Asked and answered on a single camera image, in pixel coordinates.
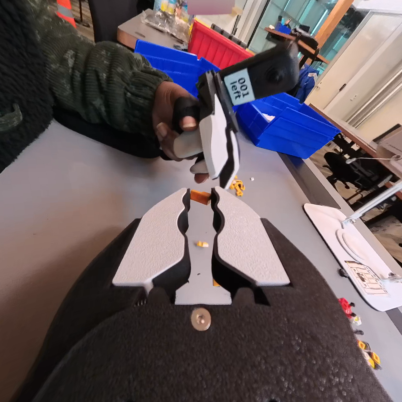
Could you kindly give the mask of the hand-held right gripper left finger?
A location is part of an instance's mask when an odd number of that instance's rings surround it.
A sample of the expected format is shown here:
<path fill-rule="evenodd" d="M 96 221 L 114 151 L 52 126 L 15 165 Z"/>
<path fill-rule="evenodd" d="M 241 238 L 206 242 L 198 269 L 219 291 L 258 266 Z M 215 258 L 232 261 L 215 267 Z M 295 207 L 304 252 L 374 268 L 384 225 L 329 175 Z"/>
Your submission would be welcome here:
<path fill-rule="evenodd" d="M 141 287 L 148 295 L 162 288 L 171 303 L 191 273 L 188 212 L 190 189 L 181 188 L 155 204 L 139 220 L 112 279 L 115 287 Z"/>

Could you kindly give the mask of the blue plastic bin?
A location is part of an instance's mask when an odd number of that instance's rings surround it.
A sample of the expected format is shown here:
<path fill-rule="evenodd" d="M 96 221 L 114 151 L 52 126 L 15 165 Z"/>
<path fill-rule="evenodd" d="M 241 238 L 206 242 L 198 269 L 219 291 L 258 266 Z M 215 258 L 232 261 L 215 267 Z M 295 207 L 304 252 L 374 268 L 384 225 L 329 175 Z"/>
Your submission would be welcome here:
<path fill-rule="evenodd" d="M 244 103 L 236 117 L 255 146 L 308 159 L 340 130 L 313 108 L 287 93 Z"/>
<path fill-rule="evenodd" d="M 167 74 L 174 83 L 183 87 L 194 97 L 197 97 L 198 78 L 208 71 L 218 72 L 219 68 L 205 58 L 200 58 L 195 54 L 179 51 L 137 40 L 135 53 L 143 55 L 153 68 Z"/>

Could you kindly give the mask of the blue jacket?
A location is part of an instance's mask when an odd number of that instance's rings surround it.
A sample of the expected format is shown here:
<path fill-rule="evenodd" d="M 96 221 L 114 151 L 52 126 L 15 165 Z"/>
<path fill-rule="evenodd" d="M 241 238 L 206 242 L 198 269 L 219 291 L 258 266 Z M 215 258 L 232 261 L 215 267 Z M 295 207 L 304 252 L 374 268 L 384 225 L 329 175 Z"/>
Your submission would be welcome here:
<path fill-rule="evenodd" d="M 299 81 L 298 90 L 296 92 L 295 98 L 299 100 L 300 103 L 304 103 L 306 98 L 309 96 L 313 90 L 316 81 L 319 77 L 319 71 L 314 69 L 308 64 L 305 64 L 299 71 Z"/>

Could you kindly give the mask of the red plastic bin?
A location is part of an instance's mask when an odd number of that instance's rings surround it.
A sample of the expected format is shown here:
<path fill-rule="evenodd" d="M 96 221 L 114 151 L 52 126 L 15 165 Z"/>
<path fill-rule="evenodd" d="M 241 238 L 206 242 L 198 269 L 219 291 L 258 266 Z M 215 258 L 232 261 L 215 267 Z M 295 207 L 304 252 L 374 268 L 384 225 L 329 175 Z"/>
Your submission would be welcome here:
<path fill-rule="evenodd" d="M 232 66 L 254 54 L 197 19 L 194 20 L 188 41 L 188 53 L 204 58 L 220 69 Z"/>

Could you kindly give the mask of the pile of yellow lego bricks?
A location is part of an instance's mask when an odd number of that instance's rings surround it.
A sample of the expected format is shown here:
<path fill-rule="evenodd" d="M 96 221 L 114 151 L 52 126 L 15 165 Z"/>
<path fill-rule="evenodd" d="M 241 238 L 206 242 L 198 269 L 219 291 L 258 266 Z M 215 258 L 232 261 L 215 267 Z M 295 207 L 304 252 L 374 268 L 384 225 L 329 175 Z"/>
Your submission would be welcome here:
<path fill-rule="evenodd" d="M 242 197 L 244 194 L 245 186 L 243 181 L 240 180 L 237 175 L 235 175 L 234 179 L 232 180 L 229 186 L 229 189 L 234 190 L 236 196 Z"/>

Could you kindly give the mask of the black high-back chair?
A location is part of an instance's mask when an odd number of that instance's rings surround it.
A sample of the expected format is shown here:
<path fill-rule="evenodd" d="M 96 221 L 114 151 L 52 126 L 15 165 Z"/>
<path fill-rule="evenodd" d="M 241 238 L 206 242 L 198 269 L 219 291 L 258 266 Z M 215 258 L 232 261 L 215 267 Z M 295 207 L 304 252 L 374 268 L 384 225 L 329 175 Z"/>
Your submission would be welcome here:
<path fill-rule="evenodd" d="M 89 0 L 95 43 L 117 42 L 118 27 L 147 9 L 154 0 Z"/>

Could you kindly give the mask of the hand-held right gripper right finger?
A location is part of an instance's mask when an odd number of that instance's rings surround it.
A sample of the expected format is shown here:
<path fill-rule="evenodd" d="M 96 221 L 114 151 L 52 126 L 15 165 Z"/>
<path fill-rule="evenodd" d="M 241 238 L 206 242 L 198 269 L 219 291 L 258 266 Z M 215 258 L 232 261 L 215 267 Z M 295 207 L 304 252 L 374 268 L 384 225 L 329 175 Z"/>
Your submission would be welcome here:
<path fill-rule="evenodd" d="M 258 213 L 221 187 L 211 190 L 211 208 L 216 231 L 212 275 L 232 298 L 240 288 L 255 292 L 291 284 Z"/>

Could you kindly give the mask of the grey side table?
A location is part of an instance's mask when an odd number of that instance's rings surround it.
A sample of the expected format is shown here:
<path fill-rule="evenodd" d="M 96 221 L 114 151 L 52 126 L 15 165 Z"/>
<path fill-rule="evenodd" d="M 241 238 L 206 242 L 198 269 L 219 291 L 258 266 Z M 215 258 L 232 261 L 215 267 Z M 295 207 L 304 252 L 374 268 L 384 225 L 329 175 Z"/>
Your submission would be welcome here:
<path fill-rule="evenodd" d="M 154 14 L 154 11 L 148 8 L 138 16 L 119 25 L 117 28 L 117 42 L 132 50 L 135 49 L 138 40 L 168 48 L 183 45 L 184 41 L 143 22 L 145 17 L 152 17 Z"/>

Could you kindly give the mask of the yellow lego plate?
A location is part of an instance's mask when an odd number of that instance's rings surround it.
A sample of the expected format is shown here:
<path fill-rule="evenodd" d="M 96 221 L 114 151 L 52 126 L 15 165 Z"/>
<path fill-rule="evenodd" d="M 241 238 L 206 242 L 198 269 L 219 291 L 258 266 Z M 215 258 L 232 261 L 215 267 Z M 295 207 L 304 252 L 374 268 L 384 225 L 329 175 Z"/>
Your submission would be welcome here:
<path fill-rule="evenodd" d="M 190 199 L 203 205 L 209 205 L 211 202 L 211 193 L 191 189 Z"/>

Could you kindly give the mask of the clear plastic bag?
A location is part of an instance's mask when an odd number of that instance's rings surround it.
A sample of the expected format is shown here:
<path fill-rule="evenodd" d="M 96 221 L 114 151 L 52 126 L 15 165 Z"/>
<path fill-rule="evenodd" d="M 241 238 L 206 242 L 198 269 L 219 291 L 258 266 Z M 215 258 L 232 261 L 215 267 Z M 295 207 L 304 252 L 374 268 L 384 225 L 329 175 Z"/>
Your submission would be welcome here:
<path fill-rule="evenodd" d="M 147 9 L 141 13 L 142 23 L 168 34 L 180 43 L 188 43 L 190 37 L 189 23 L 167 12 Z"/>

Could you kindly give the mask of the pile of small lego pieces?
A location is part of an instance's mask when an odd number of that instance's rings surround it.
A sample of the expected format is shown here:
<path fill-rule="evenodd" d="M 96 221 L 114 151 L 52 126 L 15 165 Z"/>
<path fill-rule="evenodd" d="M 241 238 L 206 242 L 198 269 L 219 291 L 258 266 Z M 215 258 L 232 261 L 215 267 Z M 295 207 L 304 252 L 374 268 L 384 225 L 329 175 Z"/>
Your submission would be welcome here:
<path fill-rule="evenodd" d="M 361 337 L 364 335 L 364 331 L 354 329 L 353 333 L 357 338 L 357 345 L 369 366 L 371 366 L 371 368 L 374 370 L 381 370 L 381 360 L 378 354 L 372 350 L 369 343 L 361 339 Z"/>

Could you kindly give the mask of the sticker sheet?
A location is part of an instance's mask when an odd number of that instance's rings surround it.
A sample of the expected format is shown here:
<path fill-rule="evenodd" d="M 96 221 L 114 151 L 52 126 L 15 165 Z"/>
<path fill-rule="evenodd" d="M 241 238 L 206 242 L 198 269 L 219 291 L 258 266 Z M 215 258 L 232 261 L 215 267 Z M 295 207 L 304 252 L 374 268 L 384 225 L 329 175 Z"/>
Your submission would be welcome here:
<path fill-rule="evenodd" d="M 345 264 L 348 266 L 352 278 L 355 279 L 365 294 L 375 296 L 388 294 L 378 276 L 368 266 L 353 260 L 346 260 Z"/>

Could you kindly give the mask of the black office chair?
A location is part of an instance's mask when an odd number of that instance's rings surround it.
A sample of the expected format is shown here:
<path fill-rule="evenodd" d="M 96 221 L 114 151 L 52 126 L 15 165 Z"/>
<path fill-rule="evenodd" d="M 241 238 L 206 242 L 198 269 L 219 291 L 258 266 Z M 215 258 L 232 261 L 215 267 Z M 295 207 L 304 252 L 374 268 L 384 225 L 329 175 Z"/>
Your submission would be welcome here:
<path fill-rule="evenodd" d="M 326 152 L 324 159 L 326 164 L 323 167 L 331 171 L 327 177 L 329 183 L 334 188 L 337 182 L 342 183 L 346 189 L 353 185 L 359 195 L 364 191 L 380 189 L 394 178 L 392 172 L 372 157 L 346 159 L 339 153 Z"/>

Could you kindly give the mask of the wooden pillar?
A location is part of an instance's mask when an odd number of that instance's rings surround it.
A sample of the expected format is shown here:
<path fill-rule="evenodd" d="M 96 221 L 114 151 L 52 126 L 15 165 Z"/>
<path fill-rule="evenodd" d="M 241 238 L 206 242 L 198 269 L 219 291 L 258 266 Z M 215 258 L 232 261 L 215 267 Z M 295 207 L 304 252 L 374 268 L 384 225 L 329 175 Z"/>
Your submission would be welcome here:
<path fill-rule="evenodd" d="M 338 0 L 335 3 L 333 9 L 315 35 L 315 40 L 317 41 L 320 49 L 323 47 L 324 43 L 328 40 L 329 36 L 332 34 L 353 3 L 354 0 Z"/>

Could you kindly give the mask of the brown wooden desk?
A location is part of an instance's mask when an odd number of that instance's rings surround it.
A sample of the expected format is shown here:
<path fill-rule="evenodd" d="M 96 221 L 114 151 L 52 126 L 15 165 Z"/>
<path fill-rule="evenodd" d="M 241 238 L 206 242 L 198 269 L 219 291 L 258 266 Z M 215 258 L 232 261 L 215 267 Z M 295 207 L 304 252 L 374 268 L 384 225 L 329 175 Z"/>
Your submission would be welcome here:
<path fill-rule="evenodd" d="M 309 106 L 340 130 L 340 133 L 336 135 L 329 144 L 325 145 L 310 157 L 320 171 L 324 173 L 326 179 L 331 175 L 331 171 L 328 168 L 323 167 L 326 164 L 324 159 L 324 154 L 326 152 L 339 153 L 346 159 L 372 157 L 378 160 L 385 166 L 385 168 L 394 174 L 394 178 L 385 183 L 385 185 L 380 189 L 372 192 L 364 191 L 361 195 L 357 194 L 357 189 L 353 185 L 350 185 L 350 188 L 346 189 L 342 183 L 337 182 L 335 190 L 340 193 L 349 205 L 353 208 L 357 208 L 357 206 L 360 206 L 363 202 L 379 195 L 381 191 L 389 188 L 392 184 L 396 183 L 396 181 L 401 180 L 401 160 L 392 161 L 392 158 L 377 157 L 376 143 L 369 143 L 368 140 L 363 139 L 358 130 L 350 126 L 348 123 L 345 123 L 338 118 L 330 117 L 323 110 L 312 104 L 309 104 Z"/>

